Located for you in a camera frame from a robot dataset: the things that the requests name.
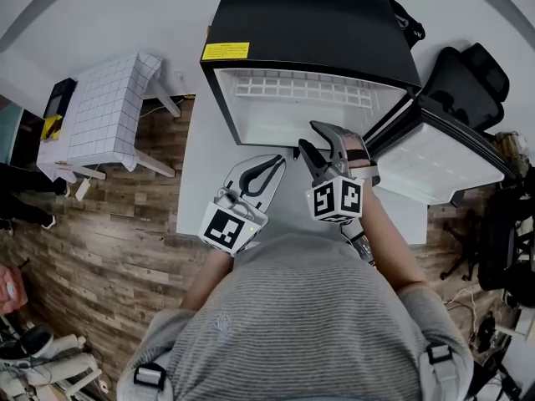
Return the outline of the grey striped shirt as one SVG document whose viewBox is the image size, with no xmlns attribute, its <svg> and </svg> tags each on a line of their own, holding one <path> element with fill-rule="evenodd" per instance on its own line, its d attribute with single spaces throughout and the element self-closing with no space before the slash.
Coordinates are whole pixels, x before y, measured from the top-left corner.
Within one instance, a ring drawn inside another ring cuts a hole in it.
<svg viewBox="0 0 535 401">
<path fill-rule="evenodd" d="M 431 343 L 453 359 L 430 365 Z M 165 388 L 134 384 L 144 363 Z M 396 292 L 342 241 L 287 235 L 239 254 L 199 311 L 158 312 L 118 401 L 464 401 L 469 347 L 425 284 Z"/>
</svg>

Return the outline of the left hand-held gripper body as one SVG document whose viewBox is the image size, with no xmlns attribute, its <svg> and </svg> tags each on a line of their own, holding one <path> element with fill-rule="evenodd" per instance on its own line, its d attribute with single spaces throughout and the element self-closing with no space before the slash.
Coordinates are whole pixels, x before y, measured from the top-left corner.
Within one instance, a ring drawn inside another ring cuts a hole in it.
<svg viewBox="0 0 535 401">
<path fill-rule="evenodd" d="M 234 257 L 268 223 L 268 217 L 227 188 L 208 203 L 198 232 L 207 245 Z"/>
</svg>

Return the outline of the white checked tablecloth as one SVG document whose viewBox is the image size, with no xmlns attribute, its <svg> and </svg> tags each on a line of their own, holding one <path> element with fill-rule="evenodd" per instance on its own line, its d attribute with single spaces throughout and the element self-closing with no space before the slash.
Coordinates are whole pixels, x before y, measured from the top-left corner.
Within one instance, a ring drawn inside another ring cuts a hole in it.
<svg viewBox="0 0 535 401">
<path fill-rule="evenodd" d="M 57 140 L 39 146 L 37 167 L 50 179 L 74 183 L 80 168 L 138 165 L 135 135 L 143 94 L 161 74 L 162 58 L 134 53 L 81 73 Z"/>
</svg>

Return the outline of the black mini fridge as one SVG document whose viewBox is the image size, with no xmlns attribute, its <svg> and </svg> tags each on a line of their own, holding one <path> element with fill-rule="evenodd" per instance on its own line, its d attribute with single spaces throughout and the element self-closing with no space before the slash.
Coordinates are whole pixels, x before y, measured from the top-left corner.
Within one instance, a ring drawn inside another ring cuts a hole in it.
<svg viewBox="0 0 535 401">
<path fill-rule="evenodd" d="M 326 149 L 310 127 L 336 124 L 368 139 L 419 91 L 415 61 L 388 0 L 221 0 L 201 68 L 238 145 Z M 238 97 L 243 77 L 367 83 L 372 109 L 311 99 Z"/>
</svg>

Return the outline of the yellow box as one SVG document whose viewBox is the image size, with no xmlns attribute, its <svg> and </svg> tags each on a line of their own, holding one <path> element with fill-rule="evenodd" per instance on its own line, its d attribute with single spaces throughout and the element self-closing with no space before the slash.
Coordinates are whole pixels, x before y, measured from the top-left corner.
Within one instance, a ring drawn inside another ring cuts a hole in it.
<svg viewBox="0 0 535 401">
<path fill-rule="evenodd" d="M 40 135 L 41 141 L 58 140 L 64 117 L 60 114 L 55 114 L 44 119 L 43 130 Z"/>
</svg>

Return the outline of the black wheeled chair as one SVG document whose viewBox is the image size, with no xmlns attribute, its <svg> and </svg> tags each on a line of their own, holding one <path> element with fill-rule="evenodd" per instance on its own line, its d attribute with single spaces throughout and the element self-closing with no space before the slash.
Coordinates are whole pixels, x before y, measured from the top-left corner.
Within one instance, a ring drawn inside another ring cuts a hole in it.
<svg viewBox="0 0 535 401">
<path fill-rule="evenodd" d="M 461 245 L 462 254 L 441 279 L 467 263 L 463 280 L 470 281 L 477 272 L 482 290 L 503 289 L 517 304 L 535 308 L 535 187 L 521 182 L 496 191 L 484 215 L 470 210 L 466 223 L 465 235 L 443 225 Z"/>
</svg>

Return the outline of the person's right hand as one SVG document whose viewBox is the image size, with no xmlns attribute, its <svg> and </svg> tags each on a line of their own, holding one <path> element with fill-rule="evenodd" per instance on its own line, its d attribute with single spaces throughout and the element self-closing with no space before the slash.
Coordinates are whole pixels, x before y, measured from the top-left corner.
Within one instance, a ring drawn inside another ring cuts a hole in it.
<svg viewBox="0 0 535 401">
<path fill-rule="evenodd" d="M 371 166 L 369 153 L 365 148 L 363 140 L 358 135 L 344 134 L 341 136 L 341 140 L 350 169 Z"/>
</svg>

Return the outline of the black mesh office chair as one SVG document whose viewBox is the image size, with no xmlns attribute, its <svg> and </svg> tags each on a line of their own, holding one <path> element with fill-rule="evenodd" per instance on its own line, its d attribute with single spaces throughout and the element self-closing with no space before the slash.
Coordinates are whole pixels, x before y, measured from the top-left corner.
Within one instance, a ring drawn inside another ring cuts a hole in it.
<svg viewBox="0 0 535 401">
<path fill-rule="evenodd" d="M 443 48 L 421 94 L 473 130 L 483 132 L 503 120 L 502 103 L 509 89 L 509 78 L 501 66 L 475 43 L 462 52 Z"/>
</svg>

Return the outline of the white side table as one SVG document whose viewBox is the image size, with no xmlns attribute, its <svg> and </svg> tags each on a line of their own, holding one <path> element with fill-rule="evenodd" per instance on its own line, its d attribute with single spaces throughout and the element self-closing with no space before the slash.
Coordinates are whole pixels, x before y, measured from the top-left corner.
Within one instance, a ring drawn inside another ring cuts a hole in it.
<svg viewBox="0 0 535 401">
<path fill-rule="evenodd" d="M 156 76 L 154 76 L 150 80 L 149 89 L 151 89 L 155 93 L 156 98 L 158 98 L 158 100 L 162 103 L 162 106 L 154 108 L 153 110 L 150 110 L 149 112 L 141 115 L 141 118 L 148 114 L 156 112 L 158 109 L 163 108 L 167 109 L 175 119 L 181 117 L 180 108 L 175 103 L 175 101 L 167 95 L 166 91 L 164 90 L 163 86 L 161 85 L 160 81 L 157 79 Z M 132 147 L 132 150 L 133 153 L 130 156 L 137 165 L 141 165 L 149 170 L 153 170 L 155 173 L 161 174 L 169 178 L 173 178 L 175 176 L 176 172 L 170 166 L 161 163 L 160 161 L 152 158 L 148 154 L 136 149 L 135 147 Z M 94 169 L 90 169 L 89 167 L 83 165 L 74 164 L 67 160 L 55 161 L 53 164 L 51 164 L 51 167 L 53 168 L 54 175 L 59 178 L 65 179 L 69 183 L 74 183 L 74 180 L 76 178 L 75 174 L 83 175 L 88 180 L 92 178 L 95 178 L 97 180 L 105 180 L 106 174 L 102 171 L 99 171 L 98 167 L 99 165 L 106 165 L 111 163 L 110 158 L 107 158 L 107 160 L 107 162 L 100 161 L 96 163 Z"/>
</svg>

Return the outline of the white floor machine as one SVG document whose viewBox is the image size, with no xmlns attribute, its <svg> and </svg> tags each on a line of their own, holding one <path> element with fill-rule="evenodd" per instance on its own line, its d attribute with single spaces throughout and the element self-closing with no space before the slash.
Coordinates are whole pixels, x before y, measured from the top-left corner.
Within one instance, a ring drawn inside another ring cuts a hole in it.
<svg viewBox="0 0 535 401">
<path fill-rule="evenodd" d="M 56 338 L 41 324 L 20 337 L 0 338 L 0 399 L 84 401 L 83 389 L 92 383 L 109 392 L 84 336 Z"/>
</svg>

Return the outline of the white wire fridge shelf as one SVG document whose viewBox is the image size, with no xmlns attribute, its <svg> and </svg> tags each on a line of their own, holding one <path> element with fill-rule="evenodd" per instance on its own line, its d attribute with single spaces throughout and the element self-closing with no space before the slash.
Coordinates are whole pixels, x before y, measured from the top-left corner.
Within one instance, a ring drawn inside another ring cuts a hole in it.
<svg viewBox="0 0 535 401">
<path fill-rule="evenodd" d="M 372 109 L 374 90 L 367 83 L 336 78 L 333 81 L 243 77 L 237 81 L 238 97 L 311 99 Z"/>
</svg>

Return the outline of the white work table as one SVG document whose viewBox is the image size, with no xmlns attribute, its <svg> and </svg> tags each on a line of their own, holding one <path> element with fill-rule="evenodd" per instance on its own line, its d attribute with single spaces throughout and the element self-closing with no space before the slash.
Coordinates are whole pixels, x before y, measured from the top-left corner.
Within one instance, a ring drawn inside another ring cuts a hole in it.
<svg viewBox="0 0 535 401">
<path fill-rule="evenodd" d="M 422 95 L 409 100 L 366 146 L 379 166 L 380 188 L 428 206 L 516 178 L 487 138 Z"/>
</svg>

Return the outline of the black bag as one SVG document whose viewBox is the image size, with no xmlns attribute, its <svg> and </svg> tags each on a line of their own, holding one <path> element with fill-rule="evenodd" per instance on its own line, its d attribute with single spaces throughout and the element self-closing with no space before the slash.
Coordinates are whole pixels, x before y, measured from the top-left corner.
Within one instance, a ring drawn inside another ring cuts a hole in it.
<svg viewBox="0 0 535 401">
<path fill-rule="evenodd" d="M 388 0 L 394 11 L 396 21 L 405 36 L 405 40 L 412 49 L 419 41 L 425 39 L 425 29 L 421 23 L 412 18 L 406 10 L 395 0 Z"/>
</svg>

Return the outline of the person's left forearm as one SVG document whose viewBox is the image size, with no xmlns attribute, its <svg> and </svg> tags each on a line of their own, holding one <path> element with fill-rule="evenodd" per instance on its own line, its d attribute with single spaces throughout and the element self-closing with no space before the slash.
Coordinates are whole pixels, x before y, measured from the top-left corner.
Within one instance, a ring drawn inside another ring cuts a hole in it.
<svg viewBox="0 0 535 401">
<path fill-rule="evenodd" d="M 217 285 L 232 271 L 234 258 L 223 251 L 212 250 L 206 256 L 180 309 L 199 311 Z"/>
</svg>

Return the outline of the black battery box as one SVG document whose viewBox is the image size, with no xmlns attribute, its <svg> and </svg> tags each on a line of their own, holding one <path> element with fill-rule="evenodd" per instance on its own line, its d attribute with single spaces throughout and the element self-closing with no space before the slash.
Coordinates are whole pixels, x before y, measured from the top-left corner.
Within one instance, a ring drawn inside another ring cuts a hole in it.
<svg viewBox="0 0 535 401">
<path fill-rule="evenodd" d="M 371 266 L 375 265 L 369 240 L 363 232 L 352 238 L 350 242 L 354 249 L 359 253 L 362 260 L 366 261 Z"/>
</svg>

